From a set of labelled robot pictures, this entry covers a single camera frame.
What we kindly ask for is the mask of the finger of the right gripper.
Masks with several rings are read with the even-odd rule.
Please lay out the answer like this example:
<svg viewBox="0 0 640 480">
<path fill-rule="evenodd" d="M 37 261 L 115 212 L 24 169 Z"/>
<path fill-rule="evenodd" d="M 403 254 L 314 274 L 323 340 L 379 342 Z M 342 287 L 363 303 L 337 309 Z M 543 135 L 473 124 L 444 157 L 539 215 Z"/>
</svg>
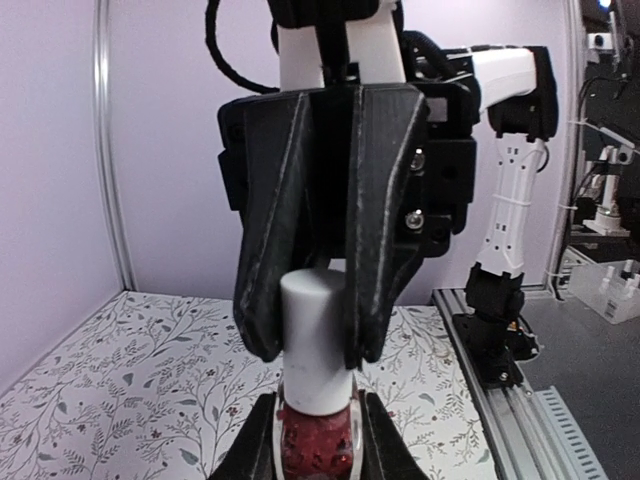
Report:
<svg viewBox="0 0 640 480">
<path fill-rule="evenodd" d="M 255 100 L 244 119 L 248 197 L 233 314 L 247 350 L 271 362 L 283 349 L 279 282 L 294 257 L 310 146 L 309 95 Z"/>
</svg>

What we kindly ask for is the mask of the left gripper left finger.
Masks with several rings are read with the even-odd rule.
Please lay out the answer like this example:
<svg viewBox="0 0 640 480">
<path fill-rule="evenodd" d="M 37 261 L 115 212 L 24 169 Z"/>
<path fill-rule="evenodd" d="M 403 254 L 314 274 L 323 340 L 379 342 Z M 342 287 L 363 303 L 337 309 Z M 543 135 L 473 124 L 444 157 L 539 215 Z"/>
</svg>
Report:
<svg viewBox="0 0 640 480">
<path fill-rule="evenodd" d="M 276 394 L 258 397 L 226 455 L 209 480 L 272 480 L 273 417 Z"/>
</svg>

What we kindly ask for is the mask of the red nail polish bottle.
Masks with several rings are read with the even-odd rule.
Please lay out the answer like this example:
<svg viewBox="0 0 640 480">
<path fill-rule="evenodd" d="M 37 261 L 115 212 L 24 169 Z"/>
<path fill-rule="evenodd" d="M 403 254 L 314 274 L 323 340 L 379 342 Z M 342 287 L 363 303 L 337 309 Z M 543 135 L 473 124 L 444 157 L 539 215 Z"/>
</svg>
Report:
<svg viewBox="0 0 640 480">
<path fill-rule="evenodd" d="M 277 479 L 359 479 L 364 461 L 363 418 L 354 391 L 343 410 L 327 416 L 300 413 L 279 389 L 272 447 Z"/>
</svg>

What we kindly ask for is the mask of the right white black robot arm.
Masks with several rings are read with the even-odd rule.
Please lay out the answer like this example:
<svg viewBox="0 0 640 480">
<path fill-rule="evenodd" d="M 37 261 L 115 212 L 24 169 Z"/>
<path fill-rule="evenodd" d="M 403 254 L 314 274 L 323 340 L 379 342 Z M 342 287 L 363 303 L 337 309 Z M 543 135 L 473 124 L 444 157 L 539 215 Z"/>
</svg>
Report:
<svg viewBox="0 0 640 480">
<path fill-rule="evenodd" d="M 243 224 L 234 318 L 264 361 L 284 347 L 281 279 L 325 260 L 346 262 L 340 327 L 350 368 L 382 353 L 392 307 L 429 257 L 460 233 L 473 198 L 472 128 L 486 113 L 496 135 L 497 188 L 455 327 L 480 367 L 534 354 L 509 327 L 524 303 L 522 253 L 533 183 L 556 134 L 548 50 L 441 50 L 408 31 L 409 79 L 274 91 L 218 113 L 219 161 Z"/>
</svg>

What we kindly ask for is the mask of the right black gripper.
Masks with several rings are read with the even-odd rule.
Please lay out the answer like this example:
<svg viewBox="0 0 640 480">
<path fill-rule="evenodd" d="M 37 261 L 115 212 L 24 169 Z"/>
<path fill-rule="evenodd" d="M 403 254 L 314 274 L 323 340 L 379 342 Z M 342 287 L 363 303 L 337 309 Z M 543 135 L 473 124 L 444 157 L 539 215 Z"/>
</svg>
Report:
<svg viewBox="0 0 640 480">
<path fill-rule="evenodd" d="M 381 357 L 394 303 L 422 263 L 419 245 L 405 245 L 422 237 L 424 256 L 441 257 L 466 226 L 476 118 L 470 93 L 453 84 L 336 87 L 303 95 L 314 147 L 295 245 L 333 258 L 345 254 L 344 360 L 348 369 L 359 369 Z M 295 104 L 298 96 L 252 96 L 218 111 L 220 169 L 230 208 L 241 219 L 248 217 L 250 182 L 275 158 L 269 148 L 283 144 L 258 145 L 258 134 L 287 131 L 289 122 L 275 105 Z M 422 164 L 410 170 L 413 155 Z M 397 225 L 415 210 L 424 215 L 422 227 Z"/>
</svg>

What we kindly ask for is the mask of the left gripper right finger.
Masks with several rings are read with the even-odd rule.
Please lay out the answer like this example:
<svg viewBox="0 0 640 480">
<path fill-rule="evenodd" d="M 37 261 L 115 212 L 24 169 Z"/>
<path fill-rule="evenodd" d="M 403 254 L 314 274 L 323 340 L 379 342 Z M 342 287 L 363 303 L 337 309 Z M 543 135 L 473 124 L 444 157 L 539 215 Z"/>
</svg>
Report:
<svg viewBox="0 0 640 480">
<path fill-rule="evenodd" d="M 364 480 L 428 480 L 376 393 L 360 392 Z"/>
</svg>

